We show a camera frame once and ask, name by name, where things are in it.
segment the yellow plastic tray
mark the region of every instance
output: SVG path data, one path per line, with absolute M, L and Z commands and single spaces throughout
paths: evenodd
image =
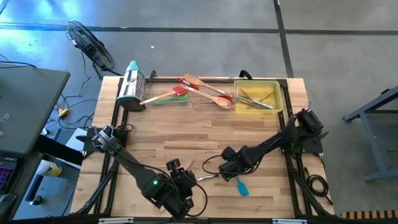
M 235 104 L 235 112 L 238 114 L 276 114 L 283 110 L 282 96 L 280 94 L 280 86 L 278 81 L 274 80 L 236 80 L 235 91 L 237 95 L 246 96 L 242 90 L 248 94 L 248 97 L 259 101 L 261 98 L 269 94 L 266 98 L 261 100 L 274 107 L 273 110 L 258 108 L 246 103 L 238 101 Z

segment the wooden spatula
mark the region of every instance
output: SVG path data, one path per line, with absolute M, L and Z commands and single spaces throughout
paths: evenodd
M 140 105 L 144 105 L 146 103 L 149 103 L 149 102 L 152 102 L 154 100 L 158 100 L 158 99 L 164 98 L 166 96 L 171 96 L 171 95 L 174 95 L 174 94 L 177 94 L 178 96 L 180 96 L 180 95 L 184 95 L 186 93 L 188 93 L 188 91 L 186 89 L 181 88 L 180 86 L 175 86 L 175 87 L 173 87 L 173 91 L 161 94 L 159 96 L 155 96 L 155 97 L 153 97 L 153 98 L 151 98 L 149 100 L 146 100 L 146 101 L 142 101 L 142 102 L 140 102 Z
M 218 93 L 226 95 L 226 93 L 223 90 L 219 90 L 219 89 L 217 89 L 217 88 L 215 88 L 215 87 L 213 87 L 213 86 L 211 86 L 209 84 L 206 84 L 206 83 L 202 82 L 200 80 L 200 78 L 198 78 L 198 77 L 196 77 L 194 75 L 186 73 L 186 74 L 184 74 L 184 79 L 186 81 L 190 82 L 191 84 L 198 85 L 198 86 L 204 86 L 204 87 L 209 88 L 211 90 L 214 90 L 214 91 L 216 91 Z
M 231 108 L 231 102 L 229 100 L 227 100 L 226 98 L 223 98 L 223 97 L 220 97 L 220 96 L 211 96 L 209 94 L 202 93 L 201 91 L 198 91 L 198 90 L 196 90 L 194 88 L 191 88 L 191 87 L 189 87 L 187 85 L 184 85 L 184 84 L 181 84 L 181 87 L 186 89 L 186 90 L 189 90 L 189 91 L 191 91 L 193 93 L 196 93 L 198 95 L 201 95 L 201 96 L 204 96 L 204 97 L 206 97 L 208 99 L 213 100 L 218 106 L 220 106 L 222 108 L 225 108 L 225 109 L 230 109 Z

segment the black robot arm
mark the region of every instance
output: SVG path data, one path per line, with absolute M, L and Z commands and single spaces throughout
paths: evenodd
M 122 147 L 114 136 L 114 128 L 105 126 L 93 137 L 93 145 L 101 152 L 110 153 L 132 176 L 135 177 L 142 196 L 157 208 L 163 206 L 174 218 L 180 219 L 193 207 L 192 187 L 196 185 L 195 174 L 180 167 L 174 159 L 167 163 L 170 175 L 156 167 L 141 164 Z
M 220 175 L 224 180 L 229 181 L 239 174 L 251 174 L 257 169 L 262 158 L 278 147 L 297 147 L 305 141 L 319 141 L 327 134 L 322 133 L 322 128 L 323 125 L 315 113 L 303 109 L 288 121 L 283 131 L 258 146 L 243 146 L 238 152 L 228 146 L 221 153 L 226 162 L 218 167 Z

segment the black fan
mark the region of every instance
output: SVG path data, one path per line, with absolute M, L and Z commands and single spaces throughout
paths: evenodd
M 72 40 L 75 47 L 83 51 L 83 53 L 93 61 L 93 67 L 97 65 L 102 71 L 111 72 L 114 67 L 114 60 L 109 52 L 105 49 L 104 44 L 99 41 L 82 23 L 78 21 L 71 21 L 67 25 L 68 39 Z

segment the butcher block tabletop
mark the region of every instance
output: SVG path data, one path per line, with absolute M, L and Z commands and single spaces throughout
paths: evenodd
M 110 125 L 120 77 L 104 77 L 98 97 L 93 126 L 99 128 Z M 290 100 L 293 113 L 308 106 L 307 93 L 302 78 L 288 78 Z M 169 92 L 177 83 L 147 83 L 145 96 L 152 97 Z M 233 89 L 231 83 L 212 83 L 219 89 Z M 120 108 L 118 124 L 121 123 L 123 108 Z M 285 120 L 287 112 L 284 105 Z M 127 124 L 134 125 L 129 132 L 126 149 L 141 163 L 166 170 L 166 162 L 179 158 L 181 165 L 194 159 L 190 170 L 196 178 L 205 173 L 203 162 L 218 155 L 227 146 L 236 151 L 243 145 L 256 146 L 273 136 L 280 129 L 277 114 L 236 114 L 233 110 L 221 111 L 213 106 L 198 106 L 193 103 L 182 106 L 147 105 L 142 112 L 129 112 Z M 94 152 L 83 161 L 73 198 L 71 212 L 77 211 L 89 199 L 100 179 L 104 154 Z M 321 160 L 304 154 L 303 164 L 310 174 L 318 174 L 326 179 Z M 208 170 L 217 172 L 223 161 L 213 159 L 206 164 Z M 240 196 L 234 179 L 226 182 L 221 177 L 204 180 L 199 184 L 208 194 L 207 209 L 201 217 L 218 218 L 292 218 L 294 211 L 290 195 L 289 179 L 285 157 L 280 149 L 267 154 L 258 170 L 251 175 L 240 175 L 246 184 L 249 196 Z M 104 191 L 101 211 L 106 205 L 108 187 Z M 298 190 L 300 208 L 304 212 L 301 190 Z M 324 208 L 334 213 L 333 207 L 325 198 L 316 197 Z M 205 196 L 198 188 L 193 188 L 195 206 L 190 214 L 200 212 Z M 112 216 L 129 217 L 170 217 L 164 210 L 153 209 L 141 195 L 136 181 L 123 167 L 119 166 Z

